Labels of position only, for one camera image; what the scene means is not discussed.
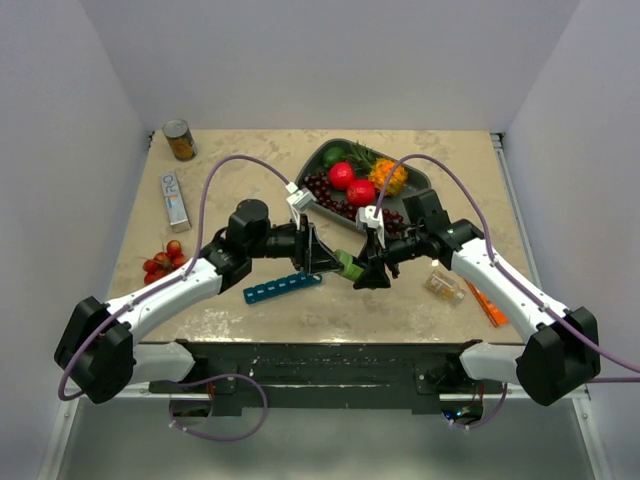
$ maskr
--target blue plastic piece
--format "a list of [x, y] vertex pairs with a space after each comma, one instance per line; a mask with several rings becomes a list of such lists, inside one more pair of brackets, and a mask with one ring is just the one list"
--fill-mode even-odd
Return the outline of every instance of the blue plastic piece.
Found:
[[300, 290], [322, 283], [322, 275], [307, 275], [306, 273], [294, 273], [288, 277], [278, 278], [270, 282], [245, 288], [244, 301], [249, 305], [258, 303], [269, 298], [277, 297], [285, 293]]

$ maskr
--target small bottle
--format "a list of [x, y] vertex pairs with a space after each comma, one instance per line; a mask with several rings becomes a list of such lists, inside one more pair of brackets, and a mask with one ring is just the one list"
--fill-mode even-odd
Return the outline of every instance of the small bottle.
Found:
[[431, 272], [424, 287], [452, 305], [460, 303], [467, 294], [453, 278], [437, 269]]

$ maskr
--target beige countertop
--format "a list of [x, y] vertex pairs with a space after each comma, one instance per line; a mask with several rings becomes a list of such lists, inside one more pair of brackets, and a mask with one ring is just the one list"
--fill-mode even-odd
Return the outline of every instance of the beige countertop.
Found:
[[[188, 256], [194, 254], [197, 210], [204, 180], [211, 167], [226, 155], [244, 153], [258, 157], [280, 170], [290, 180], [304, 162], [326, 140], [348, 138], [391, 157], [426, 153], [445, 162], [467, 185], [491, 228], [497, 250], [528, 276], [527, 263], [513, 212], [509, 204], [491, 138], [476, 131], [347, 131], [347, 130], [194, 130], [198, 155], [178, 162], [161, 132], [156, 132], [137, 197], [129, 219], [111, 288], [111, 298], [143, 287], [144, 258], [161, 245], [178, 239]], [[410, 160], [424, 171], [438, 192], [452, 220], [480, 221], [449, 177], [424, 160]], [[161, 174], [175, 171], [193, 228], [171, 231], [160, 190]], [[266, 169], [249, 162], [233, 161], [223, 166], [209, 189], [205, 220], [205, 243], [226, 225], [238, 202], [258, 198], [269, 205], [274, 223], [288, 221], [286, 191], [280, 180]], [[320, 238], [331, 248], [357, 254], [364, 236], [309, 214]], [[464, 342], [479, 338], [493, 342], [518, 341], [507, 325], [494, 328], [468, 292], [457, 306], [424, 289], [433, 270], [426, 258], [400, 265], [400, 277], [388, 290], [352, 289], [352, 284], [327, 274], [321, 286], [247, 305], [242, 290], [290, 275], [288, 260], [254, 260], [253, 272], [223, 295], [203, 301], [153, 331], [147, 340], [240, 342]], [[466, 284], [454, 274], [466, 290]]]

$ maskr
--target gray tray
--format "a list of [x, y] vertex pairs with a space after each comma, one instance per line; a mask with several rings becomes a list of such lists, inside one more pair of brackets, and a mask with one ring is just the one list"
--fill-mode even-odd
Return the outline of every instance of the gray tray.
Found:
[[[326, 152], [329, 148], [342, 147], [346, 152], [350, 152], [352, 145], [355, 145], [355, 142], [352, 142], [351, 140], [346, 140], [344, 138], [334, 138], [322, 144], [320, 148], [318, 148], [318, 150], [316, 150], [315, 153], [311, 155], [311, 158], [307, 160], [307, 163], [305, 163], [302, 169], [300, 170], [300, 173], [296, 178], [296, 184], [300, 185], [302, 183], [302, 179], [307, 175], [310, 175], [315, 172], [327, 171], [326, 168], [324, 168], [324, 165], [322, 164], [322, 156], [324, 155], [324, 152]], [[391, 158], [390, 156], [384, 155], [373, 149], [370, 149], [370, 150], [374, 153], [376, 157], [386, 157], [389, 160], [396, 160], [395, 158]], [[404, 164], [404, 166], [409, 173], [409, 178], [407, 179], [407, 183], [405, 184], [404, 188], [397, 196], [385, 197], [384, 200], [382, 201], [382, 208], [388, 208], [389, 210], [396, 210], [400, 212], [400, 215], [404, 217], [405, 222], [408, 222], [409, 219], [407, 218], [407, 211], [404, 208], [402, 199], [404, 197], [413, 195], [414, 193], [420, 190], [424, 190], [425, 188], [431, 188], [431, 182], [429, 181], [429, 178], [420, 170], [416, 170], [415, 168], [410, 167], [406, 163]], [[365, 175], [362, 171], [359, 171], [357, 168], [354, 168], [354, 170], [357, 178], [364, 178]], [[340, 200], [346, 199], [347, 196], [345, 192], [333, 190], [331, 192], [331, 198], [333, 200], [340, 201]], [[338, 215], [337, 213], [334, 213], [331, 210], [328, 210], [318, 205], [317, 203], [312, 204], [309, 208], [312, 210], [315, 210], [316, 212], [321, 213], [322, 215], [325, 215], [326, 217], [330, 218], [336, 223], [339, 223], [353, 230], [356, 230], [355, 222], [352, 222], [348, 218], [345, 218], [342, 215]]]

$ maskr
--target white wall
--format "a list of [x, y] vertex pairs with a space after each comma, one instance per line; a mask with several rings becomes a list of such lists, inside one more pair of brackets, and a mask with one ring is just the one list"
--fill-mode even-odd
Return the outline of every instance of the white wall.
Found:
[[[505, 139], [544, 287], [590, 308], [601, 345], [636, 364], [639, 18], [635, 0], [583, 0]], [[603, 367], [605, 375], [630, 374]], [[638, 387], [592, 387], [618, 480], [638, 478]]]
[[504, 131], [578, 0], [82, 0], [147, 128]]
[[73, 305], [106, 294], [146, 138], [77, 0], [0, 5], [0, 478], [22, 480]]

